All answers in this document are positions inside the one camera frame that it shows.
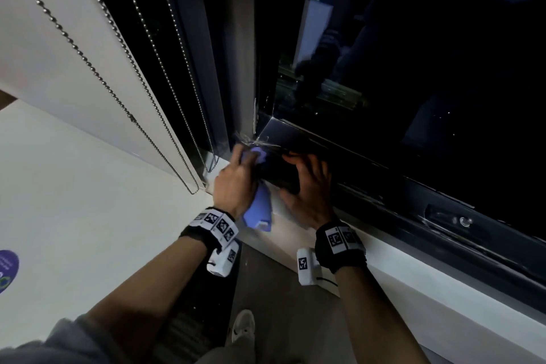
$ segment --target shoe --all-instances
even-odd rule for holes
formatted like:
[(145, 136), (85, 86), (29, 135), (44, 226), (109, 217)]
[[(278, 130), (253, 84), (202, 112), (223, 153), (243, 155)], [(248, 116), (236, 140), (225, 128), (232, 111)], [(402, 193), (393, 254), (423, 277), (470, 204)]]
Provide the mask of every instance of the shoe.
[(234, 343), (239, 337), (248, 337), (254, 342), (254, 331), (256, 330), (256, 323), (254, 321), (254, 314), (249, 309), (243, 309), (237, 314), (237, 318), (233, 323), (233, 329), (231, 331), (231, 342)]

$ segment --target leg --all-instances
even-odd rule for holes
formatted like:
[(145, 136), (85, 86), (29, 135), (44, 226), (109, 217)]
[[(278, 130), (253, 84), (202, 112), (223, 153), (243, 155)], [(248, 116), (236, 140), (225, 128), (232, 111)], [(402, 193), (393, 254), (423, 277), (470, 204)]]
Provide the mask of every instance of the leg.
[(255, 364), (254, 316), (248, 309), (241, 311), (231, 332), (231, 345), (210, 350), (195, 364)]

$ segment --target wristband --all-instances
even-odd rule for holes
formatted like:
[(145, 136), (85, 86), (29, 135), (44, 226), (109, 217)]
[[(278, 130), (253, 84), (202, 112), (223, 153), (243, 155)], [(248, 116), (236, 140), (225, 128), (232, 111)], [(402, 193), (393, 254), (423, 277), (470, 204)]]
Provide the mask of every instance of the wristband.
[(340, 220), (317, 230), (315, 254), (321, 266), (335, 274), (343, 266), (366, 266), (366, 249), (357, 233)]
[(193, 219), (180, 237), (189, 236), (205, 244), (208, 253), (224, 250), (237, 236), (239, 230), (231, 215), (214, 207), (203, 210)]

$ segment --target gray sleeve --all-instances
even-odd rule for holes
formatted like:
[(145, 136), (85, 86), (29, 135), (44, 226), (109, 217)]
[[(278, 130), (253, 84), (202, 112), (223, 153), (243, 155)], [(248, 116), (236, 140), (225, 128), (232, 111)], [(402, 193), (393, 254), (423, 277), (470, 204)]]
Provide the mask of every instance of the gray sleeve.
[(111, 335), (86, 315), (62, 319), (47, 340), (0, 350), (0, 364), (130, 364)]

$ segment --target round sticker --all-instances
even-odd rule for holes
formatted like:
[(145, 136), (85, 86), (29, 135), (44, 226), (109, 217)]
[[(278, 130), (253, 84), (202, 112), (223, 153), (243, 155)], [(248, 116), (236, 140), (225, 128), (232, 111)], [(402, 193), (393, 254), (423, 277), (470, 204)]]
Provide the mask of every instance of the round sticker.
[(0, 250), (0, 293), (15, 279), (19, 270), (19, 258), (11, 250)]

